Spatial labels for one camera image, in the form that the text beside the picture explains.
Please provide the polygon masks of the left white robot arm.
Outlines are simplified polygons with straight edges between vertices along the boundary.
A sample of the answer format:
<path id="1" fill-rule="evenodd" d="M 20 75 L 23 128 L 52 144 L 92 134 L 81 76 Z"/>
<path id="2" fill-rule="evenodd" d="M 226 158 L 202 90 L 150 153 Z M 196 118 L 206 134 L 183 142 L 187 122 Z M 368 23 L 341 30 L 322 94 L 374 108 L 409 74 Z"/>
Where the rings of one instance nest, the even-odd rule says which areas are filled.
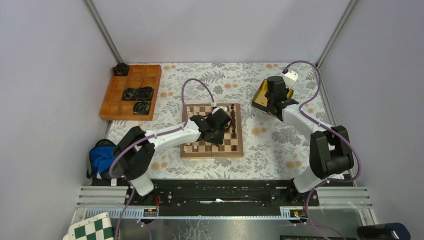
<path id="1" fill-rule="evenodd" d="M 222 144 L 231 123 L 227 108 L 218 106 L 206 116 L 186 115 L 184 122 L 159 130 L 132 127 L 113 150 L 109 174 L 112 178 L 124 177 L 136 191 L 136 199 L 148 206 L 155 200 L 154 184 L 147 173 L 153 156 L 186 143 Z"/>

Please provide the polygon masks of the gold metal tin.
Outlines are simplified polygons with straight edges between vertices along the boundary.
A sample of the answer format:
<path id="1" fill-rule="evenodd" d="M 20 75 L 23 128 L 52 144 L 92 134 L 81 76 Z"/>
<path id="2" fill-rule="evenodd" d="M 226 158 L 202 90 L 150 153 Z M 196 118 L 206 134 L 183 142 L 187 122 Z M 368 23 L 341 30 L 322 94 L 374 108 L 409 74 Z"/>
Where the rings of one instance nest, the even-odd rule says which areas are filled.
<path id="1" fill-rule="evenodd" d="M 252 107 L 260 111 L 268 113 L 266 112 L 266 107 L 267 107 L 267 98 L 265 97 L 266 92 L 267 92 L 267 83 L 266 83 L 266 79 L 264 79 L 259 89 L 256 91 L 251 101 L 251 105 Z"/>

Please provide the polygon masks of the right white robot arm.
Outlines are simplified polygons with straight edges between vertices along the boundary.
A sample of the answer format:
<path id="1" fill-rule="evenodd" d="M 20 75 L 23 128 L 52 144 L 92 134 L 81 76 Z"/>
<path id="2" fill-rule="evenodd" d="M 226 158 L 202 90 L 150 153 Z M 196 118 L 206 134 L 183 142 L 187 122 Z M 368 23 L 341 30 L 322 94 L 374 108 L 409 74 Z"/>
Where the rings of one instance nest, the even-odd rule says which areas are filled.
<path id="1" fill-rule="evenodd" d="M 269 113 L 297 129 L 309 142 L 309 166 L 290 181 L 286 193 L 287 201 L 299 206 L 307 199 L 306 192 L 354 167 L 348 132 L 341 125 L 319 122 L 300 110 L 282 76 L 271 76 L 264 82 Z"/>

